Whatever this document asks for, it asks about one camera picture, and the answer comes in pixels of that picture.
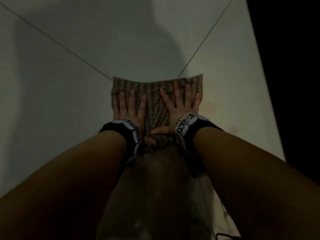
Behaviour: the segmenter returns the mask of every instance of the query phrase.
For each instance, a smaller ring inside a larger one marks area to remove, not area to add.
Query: person's right arm
[[[178,120],[198,113],[186,85],[183,104],[174,84],[176,107],[160,90],[170,114],[169,126],[153,134],[174,134]],[[224,131],[205,127],[195,134],[212,186],[244,239],[320,239],[320,187],[276,156]]]

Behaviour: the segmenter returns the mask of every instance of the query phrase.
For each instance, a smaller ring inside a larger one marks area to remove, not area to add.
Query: cloth
[[[185,86],[187,83],[191,85],[192,91],[192,105],[196,93],[200,93],[202,100],[202,78],[199,74],[191,78],[179,78],[173,80],[156,81],[156,82],[137,82],[113,77],[113,87],[111,91],[112,102],[117,99],[119,101],[120,92],[124,91],[129,102],[130,90],[134,89],[136,92],[137,109],[140,107],[141,98],[144,94],[147,95],[146,104],[146,119],[145,119],[145,135],[151,137],[155,141],[155,145],[148,145],[147,152],[151,152],[164,146],[172,145],[173,138],[166,135],[151,135],[151,131],[157,127],[169,125],[169,112],[160,95],[160,88],[163,88],[168,94],[171,101],[175,103],[174,97],[174,81],[178,82],[182,100],[185,100]]]

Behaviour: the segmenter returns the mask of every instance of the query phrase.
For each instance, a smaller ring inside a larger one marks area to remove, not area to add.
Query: finger
[[[143,137],[143,141],[145,144],[147,145],[155,145],[156,142],[154,141],[154,139],[152,139],[151,137],[148,137],[148,136],[144,136]]]
[[[120,93],[120,117],[128,116],[126,95],[124,92]]]
[[[113,119],[117,120],[120,119],[120,111],[118,106],[118,100],[116,97],[113,98]]]
[[[180,93],[180,89],[177,81],[174,81],[173,83],[173,90],[174,90],[174,97],[176,98],[177,108],[183,107],[182,97],[181,97],[181,93]]]
[[[192,96],[192,94],[191,94],[191,86],[190,86],[190,84],[186,84],[186,100],[185,100],[185,102],[184,102],[184,106],[186,107],[186,108],[191,108],[191,96]]]
[[[169,113],[172,113],[175,109],[174,103],[170,100],[169,96],[162,88],[160,88],[160,94],[165,106],[167,107],[167,110],[169,111]]]
[[[158,135],[158,134],[169,134],[169,126],[162,126],[155,128],[151,131],[151,134]]]
[[[198,113],[200,105],[200,93],[197,93],[194,98],[193,109]]]
[[[146,118],[146,106],[147,106],[147,95],[144,94],[141,98],[141,103],[138,111],[137,117],[144,123]]]
[[[130,91],[128,115],[132,116],[132,117],[137,116],[136,93],[135,93],[134,89],[131,89],[131,91]]]

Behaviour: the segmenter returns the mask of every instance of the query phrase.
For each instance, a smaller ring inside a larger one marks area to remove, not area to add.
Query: grout line
[[[43,32],[41,29],[39,29],[38,27],[36,27],[35,25],[33,25],[32,23],[30,23],[28,20],[26,20],[25,18],[23,18],[22,16],[20,16],[19,14],[15,13],[13,10],[11,10],[10,8],[8,8],[6,5],[4,5],[3,3],[0,2],[0,5],[3,6],[6,10],[10,11],[11,13],[13,13],[14,15],[18,16],[19,18],[21,18],[23,21],[25,21],[27,24],[31,25],[32,27],[34,27],[36,30],[38,30],[40,33],[42,33],[43,35],[47,36],[50,40],[54,41],[56,44],[60,45],[62,48],[64,48],[66,51],[70,52],[71,54],[73,54],[75,57],[77,57],[78,59],[82,60],[85,64],[87,64],[88,66],[90,66],[91,68],[93,68],[94,70],[96,70],[97,72],[99,72],[100,74],[102,74],[103,76],[105,76],[106,78],[108,78],[109,80],[113,81],[113,79],[111,79],[110,77],[108,77],[105,73],[103,73],[102,71],[100,71],[99,69],[95,68],[93,65],[91,65],[90,63],[88,63],[87,61],[85,61],[84,59],[82,59],[80,56],[78,56],[76,53],[72,52],[70,49],[66,48],[65,46],[63,46],[61,43],[59,43],[57,40],[54,40],[53,38],[51,38],[49,35],[47,35],[45,32]]]
[[[207,210],[207,214],[208,214],[208,217],[209,217],[209,220],[210,220],[212,235],[213,235],[214,239],[217,240],[216,234],[214,233],[214,224],[213,224],[213,221],[212,221],[211,216],[210,216],[209,208],[208,208],[208,206],[207,206],[207,201],[206,201],[206,198],[205,198],[205,193],[203,192],[202,183],[201,183],[200,178],[198,178],[198,182],[199,182],[199,184],[200,184],[200,189],[201,189],[201,192],[202,192],[202,197],[203,197],[204,205],[205,205],[205,208],[206,208],[206,210]]]
[[[186,66],[183,68],[182,72],[186,69],[187,65],[190,63],[190,61],[192,60],[192,58],[195,56],[195,54],[197,53],[197,51],[199,50],[199,48],[201,47],[201,45],[203,44],[203,42],[206,40],[206,38],[209,36],[209,34],[211,33],[211,31],[214,29],[215,25],[218,23],[218,21],[220,20],[220,18],[222,17],[222,15],[224,14],[224,12],[228,9],[230,3],[233,0],[231,0],[229,2],[229,4],[226,6],[226,8],[223,10],[222,14],[220,15],[220,17],[218,18],[218,20],[214,23],[214,25],[212,26],[212,28],[210,29],[209,33],[207,34],[207,36],[204,38],[204,40],[201,42],[201,44],[199,45],[199,47],[197,48],[197,50],[194,52],[193,56],[190,58],[190,60],[188,61],[188,63],[186,64]]]

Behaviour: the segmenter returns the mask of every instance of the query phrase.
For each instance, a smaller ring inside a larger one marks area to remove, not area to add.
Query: forearm
[[[98,224],[125,152],[124,137],[110,130],[53,158],[0,200],[0,235],[21,219],[46,225],[60,214],[61,222],[81,212]]]
[[[317,229],[317,184],[270,153],[215,128],[200,129],[193,143],[244,238],[315,234],[303,229]]]

